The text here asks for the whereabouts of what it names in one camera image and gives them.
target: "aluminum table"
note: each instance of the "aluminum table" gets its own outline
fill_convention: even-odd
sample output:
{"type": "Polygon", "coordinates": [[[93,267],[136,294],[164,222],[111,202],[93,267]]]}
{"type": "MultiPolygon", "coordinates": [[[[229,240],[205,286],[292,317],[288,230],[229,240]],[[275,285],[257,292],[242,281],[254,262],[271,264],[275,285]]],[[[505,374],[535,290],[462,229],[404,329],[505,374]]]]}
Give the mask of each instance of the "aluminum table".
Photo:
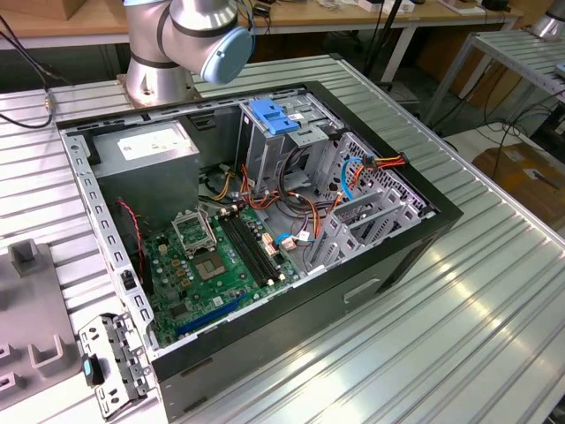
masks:
{"type": "MultiPolygon", "coordinates": [[[[426,124],[430,124],[443,97],[473,48],[483,51],[486,56],[463,89],[462,97],[469,93],[489,62],[495,60],[520,74],[525,80],[530,81],[531,88],[538,87],[549,95],[559,93],[555,98],[562,102],[565,101],[565,79],[554,72],[557,64],[565,64],[564,41],[546,42],[524,30],[475,33],[467,37],[433,95],[431,106],[424,118],[426,124]]],[[[530,95],[531,90],[527,90],[523,95],[523,100],[526,100],[530,95]]]]}
{"type": "MultiPolygon", "coordinates": [[[[179,422],[542,422],[565,392],[565,243],[344,61],[248,65],[206,97],[319,80],[463,212],[404,280],[179,422]]],[[[115,82],[58,88],[57,119],[128,110],[115,82]]],[[[0,96],[40,122],[41,91],[0,96]]],[[[0,124],[0,248],[49,243],[74,329],[120,303],[54,127],[0,124]]],[[[0,422],[102,423],[82,375],[0,422]]],[[[159,424],[156,393],[117,420],[159,424]]]]}

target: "table leg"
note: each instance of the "table leg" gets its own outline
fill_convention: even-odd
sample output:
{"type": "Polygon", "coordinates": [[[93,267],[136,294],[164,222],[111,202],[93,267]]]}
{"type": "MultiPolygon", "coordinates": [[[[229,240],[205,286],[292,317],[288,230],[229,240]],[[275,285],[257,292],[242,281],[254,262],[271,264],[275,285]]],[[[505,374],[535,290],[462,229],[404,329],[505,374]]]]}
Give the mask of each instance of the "table leg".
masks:
{"type": "Polygon", "coordinates": [[[465,40],[465,43],[459,50],[459,53],[457,53],[455,60],[449,67],[448,73],[445,74],[445,77],[438,86],[438,89],[435,91],[435,94],[433,95],[432,102],[430,103],[428,111],[425,114],[424,119],[422,120],[424,124],[430,125],[430,121],[432,120],[433,115],[435,114],[437,109],[440,107],[443,97],[448,92],[449,88],[451,87],[451,84],[453,83],[453,80],[456,78],[456,75],[461,70],[461,67],[465,63],[467,56],[469,56],[469,53],[471,52],[471,47],[473,47],[472,46],[473,36],[474,36],[473,34],[469,34],[467,36],[467,40],[465,40]]]}
{"type": "MultiPolygon", "coordinates": [[[[516,21],[517,21],[517,18],[509,19],[502,26],[501,31],[511,30],[514,27],[514,24],[516,23],[516,21]]],[[[490,61],[491,61],[491,58],[489,56],[487,56],[487,55],[483,56],[483,58],[478,63],[477,67],[475,68],[475,71],[473,71],[473,73],[471,74],[471,76],[467,80],[467,83],[463,87],[463,90],[461,90],[461,93],[459,93],[460,99],[463,99],[473,89],[473,87],[475,87],[475,84],[477,83],[480,76],[483,73],[486,72],[486,68],[488,67],[488,64],[490,63],[490,61]]]]}
{"type": "Polygon", "coordinates": [[[396,44],[395,51],[393,51],[392,56],[388,61],[387,69],[385,69],[385,72],[382,74],[382,78],[380,79],[382,82],[390,82],[395,77],[398,66],[403,60],[404,54],[410,45],[410,41],[412,40],[412,36],[414,36],[415,31],[416,26],[407,26],[403,29],[400,34],[400,38],[398,39],[398,43],[396,44]]]}

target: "red cable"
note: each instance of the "red cable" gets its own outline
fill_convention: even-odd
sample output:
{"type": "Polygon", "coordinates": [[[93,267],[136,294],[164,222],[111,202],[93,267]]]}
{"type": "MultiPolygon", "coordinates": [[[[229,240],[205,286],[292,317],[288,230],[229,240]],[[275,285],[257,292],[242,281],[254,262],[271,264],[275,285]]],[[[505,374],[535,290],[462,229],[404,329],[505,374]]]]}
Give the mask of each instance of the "red cable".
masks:
{"type": "Polygon", "coordinates": [[[141,252],[141,233],[139,232],[138,218],[135,216],[135,213],[133,213],[132,208],[127,206],[127,204],[124,201],[118,200],[117,204],[123,206],[125,210],[127,210],[127,212],[130,214],[130,217],[133,220],[133,226],[135,226],[135,235],[138,238],[139,275],[141,276],[143,274],[143,253],[141,252]]]}

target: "green motherboard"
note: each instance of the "green motherboard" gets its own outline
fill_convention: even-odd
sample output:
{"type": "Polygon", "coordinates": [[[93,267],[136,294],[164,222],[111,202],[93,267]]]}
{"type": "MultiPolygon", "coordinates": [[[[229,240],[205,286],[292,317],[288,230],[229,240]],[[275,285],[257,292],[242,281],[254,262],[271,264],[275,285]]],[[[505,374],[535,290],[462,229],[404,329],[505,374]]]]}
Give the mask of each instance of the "green motherboard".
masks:
{"type": "MultiPolygon", "coordinates": [[[[237,216],[252,236],[246,240],[245,251],[258,246],[265,252],[261,237],[268,231],[255,211],[245,207],[237,216]]],[[[198,221],[178,226],[182,242],[172,225],[144,241],[154,287],[148,296],[155,317],[153,330],[161,347],[299,279],[291,259],[280,252],[265,256],[279,277],[269,279],[268,284],[257,281],[238,253],[245,252],[232,243],[237,239],[232,230],[217,216],[207,218],[207,222],[215,236],[215,247],[201,248],[190,257],[183,244],[196,243],[207,235],[198,221]]]]}

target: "metal bracket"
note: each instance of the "metal bracket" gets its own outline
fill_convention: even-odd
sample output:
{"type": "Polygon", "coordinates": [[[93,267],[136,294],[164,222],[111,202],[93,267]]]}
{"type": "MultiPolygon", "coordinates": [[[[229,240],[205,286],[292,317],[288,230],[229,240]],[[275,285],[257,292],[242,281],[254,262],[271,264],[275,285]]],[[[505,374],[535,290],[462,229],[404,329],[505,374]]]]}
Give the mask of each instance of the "metal bracket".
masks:
{"type": "Polygon", "coordinates": [[[106,421],[147,397],[155,386],[153,371],[130,315],[100,315],[79,331],[79,337],[85,355],[104,365],[103,383],[94,393],[106,421]]]}

